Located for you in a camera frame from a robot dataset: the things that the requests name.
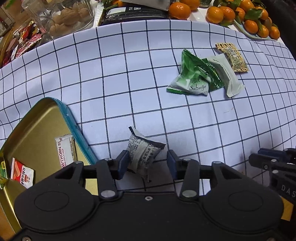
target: wooden floor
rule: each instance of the wooden floor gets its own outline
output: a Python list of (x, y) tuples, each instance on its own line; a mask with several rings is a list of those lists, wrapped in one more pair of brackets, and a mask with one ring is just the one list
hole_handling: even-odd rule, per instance
[(8, 240), (13, 235), (14, 232), (11, 230), (11, 226), (3, 213), (2, 207), (0, 206), (0, 237), (4, 240)]

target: clear plastic container of walnuts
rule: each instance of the clear plastic container of walnuts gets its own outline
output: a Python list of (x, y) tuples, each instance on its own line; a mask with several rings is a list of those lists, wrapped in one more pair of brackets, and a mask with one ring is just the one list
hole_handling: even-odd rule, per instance
[(24, 0), (22, 7), (52, 39), (83, 30), (94, 20), (89, 0)]

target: red and white snack package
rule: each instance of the red and white snack package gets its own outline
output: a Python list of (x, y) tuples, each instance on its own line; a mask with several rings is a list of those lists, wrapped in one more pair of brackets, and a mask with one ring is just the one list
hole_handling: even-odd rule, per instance
[(26, 167), (13, 157), (10, 178), (18, 181), (25, 188), (29, 188), (33, 186), (34, 170)]

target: white tablecloth with black grid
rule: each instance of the white tablecloth with black grid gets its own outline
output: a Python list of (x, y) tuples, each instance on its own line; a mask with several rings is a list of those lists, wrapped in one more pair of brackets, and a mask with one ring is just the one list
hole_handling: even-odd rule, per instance
[[(184, 48), (205, 58), (218, 42), (233, 43), (250, 71), (238, 73), (245, 90), (228, 98), (166, 92), (179, 74)], [(41, 98), (67, 104), (98, 159), (126, 149), (129, 126), (166, 143), (150, 171), (150, 183), (126, 173), (119, 190), (180, 190), (166, 164), (173, 149), (210, 165), (218, 160), (268, 184), (268, 172), (251, 167), (259, 148), (296, 146), (296, 62), (279, 42), (253, 41), (242, 33), (203, 22), (151, 20), (113, 24), (59, 38), (1, 69), (0, 145)], [(210, 190), (201, 181), (201, 194)]]

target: green snack package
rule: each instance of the green snack package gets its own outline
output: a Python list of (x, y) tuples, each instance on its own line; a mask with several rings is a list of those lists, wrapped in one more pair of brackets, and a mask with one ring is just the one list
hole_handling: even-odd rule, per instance
[(0, 159), (0, 189), (4, 188), (5, 183), (8, 181), (6, 165), (3, 158)]
[(207, 95), (209, 91), (223, 86), (215, 67), (207, 59), (200, 59), (184, 49), (181, 74), (167, 86), (167, 91), (175, 94)]

